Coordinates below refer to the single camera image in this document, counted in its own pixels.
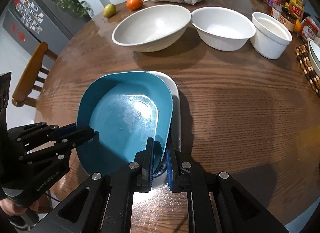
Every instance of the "white dish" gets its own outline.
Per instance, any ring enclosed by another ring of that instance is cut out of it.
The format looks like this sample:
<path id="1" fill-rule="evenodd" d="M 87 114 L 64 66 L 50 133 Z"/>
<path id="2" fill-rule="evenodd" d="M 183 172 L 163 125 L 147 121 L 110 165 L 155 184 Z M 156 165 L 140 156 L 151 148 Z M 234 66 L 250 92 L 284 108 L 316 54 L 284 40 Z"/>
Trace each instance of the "white dish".
<path id="1" fill-rule="evenodd" d="M 309 60 L 313 69 L 320 76 L 320 48 L 319 46 L 310 38 L 308 38 L 308 46 L 309 46 Z"/>
<path id="2" fill-rule="evenodd" d="M 204 43 L 219 50 L 237 50 L 256 32 L 246 16 L 227 8 L 203 7 L 191 15 L 192 25 Z"/>
<path id="3" fill-rule="evenodd" d="M 250 39 L 255 50 L 267 59 L 278 59 L 292 41 L 289 30 L 275 18 L 261 12 L 252 13 L 252 22 L 257 29 Z"/>
<path id="4" fill-rule="evenodd" d="M 180 115 L 180 98 L 179 91 L 176 83 L 168 75 L 157 72 L 149 71 L 161 78 L 168 86 L 172 94 L 173 109 L 172 109 L 172 125 L 171 125 L 171 137 L 175 150 L 181 151 L 181 115 Z M 152 189 L 159 188 L 167 183 L 167 172 L 165 171 L 162 175 L 154 178 L 152 181 Z"/>
<path id="5" fill-rule="evenodd" d="M 179 5 L 145 8 L 120 22 L 112 33 L 112 40 L 134 51 L 162 50 L 182 36 L 190 19 L 190 11 Z"/>

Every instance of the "wood grain tabletop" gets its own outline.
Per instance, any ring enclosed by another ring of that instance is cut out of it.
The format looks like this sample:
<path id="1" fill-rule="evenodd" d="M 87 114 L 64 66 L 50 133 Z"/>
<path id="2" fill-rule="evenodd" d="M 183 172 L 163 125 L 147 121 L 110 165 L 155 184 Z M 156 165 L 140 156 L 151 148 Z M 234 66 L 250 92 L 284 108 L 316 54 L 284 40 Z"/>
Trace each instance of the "wood grain tabletop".
<path id="1" fill-rule="evenodd" d="M 149 1 L 144 8 L 163 3 Z M 258 0 L 182 6 L 220 6 L 249 19 L 255 11 L 267 13 Z M 133 52 L 111 39 L 117 24 L 132 14 L 124 3 L 117 11 L 109 19 L 97 15 L 67 44 L 37 99 L 36 122 L 75 122 L 84 91 L 105 74 L 160 71 L 180 91 L 182 151 L 206 171 L 232 174 L 283 224 L 320 196 L 320 99 L 295 59 L 295 34 L 278 60 L 261 56 L 250 41 L 237 51 L 216 50 L 192 27 L 162 51 Z M 86 177 L 73 150 L 70 172 L 52 191 L 62 200 Z M 170 193 L 167 186 L 135 194 L 132 232 L 188 232 L 186 195 Z"/>

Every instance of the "pear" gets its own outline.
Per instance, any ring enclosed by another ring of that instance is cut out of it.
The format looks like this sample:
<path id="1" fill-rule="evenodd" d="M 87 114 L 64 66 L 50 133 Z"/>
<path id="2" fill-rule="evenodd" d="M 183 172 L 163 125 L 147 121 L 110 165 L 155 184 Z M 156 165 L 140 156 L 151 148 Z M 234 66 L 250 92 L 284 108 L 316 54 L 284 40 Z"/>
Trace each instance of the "pear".
<path id="1" fill-rule="evenodd" d="M 105 18 L 110 18 L 112 15 L 116 14 L 116 12 L 117 12 L 116 6 L 110 3 L 104 7 L 102 14 Z"/>

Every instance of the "orange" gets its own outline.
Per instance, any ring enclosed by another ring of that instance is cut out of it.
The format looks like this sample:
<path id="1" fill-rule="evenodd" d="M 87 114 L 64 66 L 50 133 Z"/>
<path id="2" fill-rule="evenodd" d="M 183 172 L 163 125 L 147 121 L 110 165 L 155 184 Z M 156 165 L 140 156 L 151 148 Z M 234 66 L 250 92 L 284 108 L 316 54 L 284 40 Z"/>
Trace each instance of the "orange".
<path id="1" fill-rule="evenodd" d="M 127 8 L 130 10 L 136 10 L 142 7 L 143 0 L 127 0 Z"/>
<path id="2" fill-rule="evenodd" d="M 300 32 L 301 30 L 301 23 L 299 20 L 296 20 L 296 25 L 294 26 L 293 32 Z"/>

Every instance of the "refrigerator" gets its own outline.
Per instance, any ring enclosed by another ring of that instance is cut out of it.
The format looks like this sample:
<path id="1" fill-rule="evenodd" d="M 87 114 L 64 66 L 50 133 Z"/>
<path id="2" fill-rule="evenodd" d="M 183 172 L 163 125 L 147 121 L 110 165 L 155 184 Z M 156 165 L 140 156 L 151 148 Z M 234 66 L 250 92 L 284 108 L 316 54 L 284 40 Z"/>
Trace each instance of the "refrigerator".
<path id="1" fill-rule="evenodd" d="M 30 55 L 40 42 L 59 55 L 68 41 L 91 19 L 61 9 L 51 0 L 11 0 L 3 28 Z M 44 56 L 43 65 L 51 69 L 54 61 Z"/>

